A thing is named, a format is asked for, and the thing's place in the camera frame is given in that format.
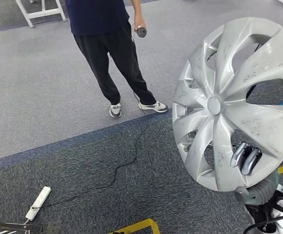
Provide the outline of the person's left hand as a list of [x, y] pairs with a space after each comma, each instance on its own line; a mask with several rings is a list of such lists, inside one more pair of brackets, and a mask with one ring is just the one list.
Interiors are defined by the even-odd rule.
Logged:
[[134, 31], [137, 33], [139, 28], [146, 29], [146, 25], [141, 12], [135, 12], [134, 15]]

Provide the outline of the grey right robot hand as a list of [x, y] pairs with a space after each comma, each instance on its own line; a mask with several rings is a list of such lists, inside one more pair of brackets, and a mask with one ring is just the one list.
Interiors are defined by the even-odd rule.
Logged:
[[[249, 176], [262, 156], [261, 150], [245, 141], [234, 146], [233, 149], [234, 152], [230, 160], [230, 166], [239, 168], [240, 172], [244, 176]], [[238, 202], [242, 204], [262, 204], [262, 198], [259, 197], [256, 186], [251, 188], [238, 186], [234, 191], [234, 194]]]

